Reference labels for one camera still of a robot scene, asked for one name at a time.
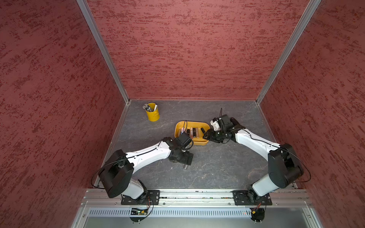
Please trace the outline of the yellow plastic storage box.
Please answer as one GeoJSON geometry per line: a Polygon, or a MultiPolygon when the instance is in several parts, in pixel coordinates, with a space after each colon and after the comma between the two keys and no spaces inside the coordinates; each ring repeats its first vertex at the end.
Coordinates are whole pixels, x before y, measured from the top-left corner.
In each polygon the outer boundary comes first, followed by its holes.
{"type": "Polygon", "coordinates": [[[210,126],[204,122],[180,121],[175,126],[175,138],[179,137],[182,131],[185,130],[195,145],[204,146],[209,141],[203,139],[203,135],[209,129],[210,126]]]}

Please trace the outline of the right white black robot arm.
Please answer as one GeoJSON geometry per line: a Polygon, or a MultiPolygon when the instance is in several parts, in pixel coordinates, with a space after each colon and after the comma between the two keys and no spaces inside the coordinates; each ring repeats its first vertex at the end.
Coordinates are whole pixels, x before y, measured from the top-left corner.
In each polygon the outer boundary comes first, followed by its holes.
{"type": "Polygon", "coordinates": [[[203,131],[204,139],[214,143],[233,141],[250,148],[268,162],[268,174],[248,187],[250,203],[257,203],[268,193],[286,188],[304,174],[301,161],[290,144],[266,140],[227,115],[213,119],[211,125],[213,128],[203,131]]]}

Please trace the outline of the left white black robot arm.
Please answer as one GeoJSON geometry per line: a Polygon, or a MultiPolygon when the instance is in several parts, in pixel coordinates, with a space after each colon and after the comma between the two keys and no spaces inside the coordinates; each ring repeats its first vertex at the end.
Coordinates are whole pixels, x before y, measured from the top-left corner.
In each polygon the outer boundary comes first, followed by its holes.
{"type": "Polygon", "coordinates": [[[190,136],[182,133],[175,139],[164,137],[159,143],[139,151],[125,153],[117,150],[98,171],[98,177],[109,198],[124,195],[142,203],[148,197],[148,190],[140,180],[132,178],[133,174],[164,159],[190,166],[194,157],[190,153],[193,145],[190,136]]]}

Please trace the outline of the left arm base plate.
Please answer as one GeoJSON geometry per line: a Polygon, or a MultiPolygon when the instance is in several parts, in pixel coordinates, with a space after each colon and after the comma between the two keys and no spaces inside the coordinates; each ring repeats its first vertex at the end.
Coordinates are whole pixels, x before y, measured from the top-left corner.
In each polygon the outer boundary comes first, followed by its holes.
{"type": "Polygon", "coordinates": [[[156,206],[159,204],[160,200],[160,191],[159,190],[148,190],[146,193],[143,193],[137,199],[132,199],[129,196],[121,195],[121,205],[153,205],[156,206]]]}

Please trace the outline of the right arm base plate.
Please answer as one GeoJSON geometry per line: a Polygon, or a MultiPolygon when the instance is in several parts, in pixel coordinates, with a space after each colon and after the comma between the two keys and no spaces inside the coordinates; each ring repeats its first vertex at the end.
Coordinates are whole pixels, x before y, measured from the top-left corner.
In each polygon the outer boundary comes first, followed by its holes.
{"type": "Polygon", "coordinates": [[[271,206],[272,201],[269,194],[257,195],[254,191],[232,191],[233,200],[236,206],[271,206]]]}

